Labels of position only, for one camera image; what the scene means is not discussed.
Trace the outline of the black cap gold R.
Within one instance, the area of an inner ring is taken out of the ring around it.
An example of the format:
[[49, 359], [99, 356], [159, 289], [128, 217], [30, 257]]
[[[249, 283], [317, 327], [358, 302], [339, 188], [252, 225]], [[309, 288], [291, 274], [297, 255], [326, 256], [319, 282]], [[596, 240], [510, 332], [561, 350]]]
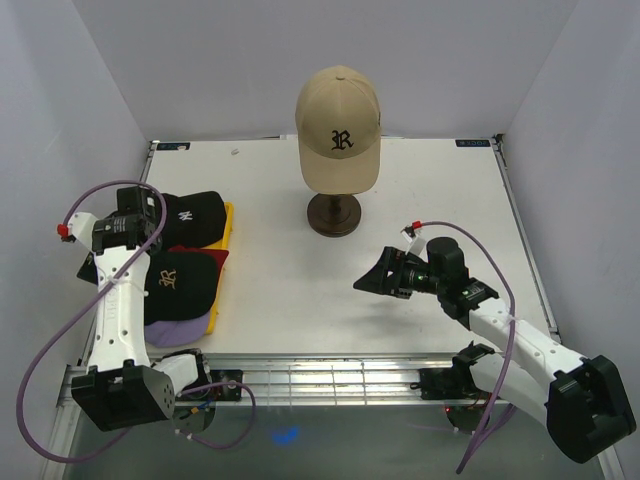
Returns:
[[186, 279], [179, 272], [177, 261], [169, 251], [150, 259], [145, 279], [144, 325], [156, 321], [181, 321], [207, 314], [215, 297], [186, 291]]

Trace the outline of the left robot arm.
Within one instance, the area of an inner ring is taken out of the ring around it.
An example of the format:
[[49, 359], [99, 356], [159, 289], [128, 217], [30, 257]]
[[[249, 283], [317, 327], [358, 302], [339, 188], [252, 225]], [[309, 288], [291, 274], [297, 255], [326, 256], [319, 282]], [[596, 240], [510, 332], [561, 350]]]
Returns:
[[97, 270], [98, 300], [91, 355], [85, 374], [73, 379], [71, 394], [103, 432], [169, 420], [182, 392], [205, 397], [212, 376], [198, 349], [178, 351], [152, 362], [144, 337], [145, 279], [161, 244], [166, 203], [148, 184], [116, 185], [114, 216], [99, 219], [73, 207], [59, 235], [79, 241]]

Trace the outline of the beige cap black R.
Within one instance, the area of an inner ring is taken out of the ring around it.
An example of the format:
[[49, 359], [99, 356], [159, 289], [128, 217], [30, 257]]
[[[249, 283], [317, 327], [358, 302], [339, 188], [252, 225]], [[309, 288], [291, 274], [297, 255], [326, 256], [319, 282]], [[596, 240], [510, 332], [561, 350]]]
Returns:
[[365, 75], [343, 65], [318, 71], [299, 93], [295, 125], [301, 173], [312, 191], [354, 195], [375, 185], [381, 109]]

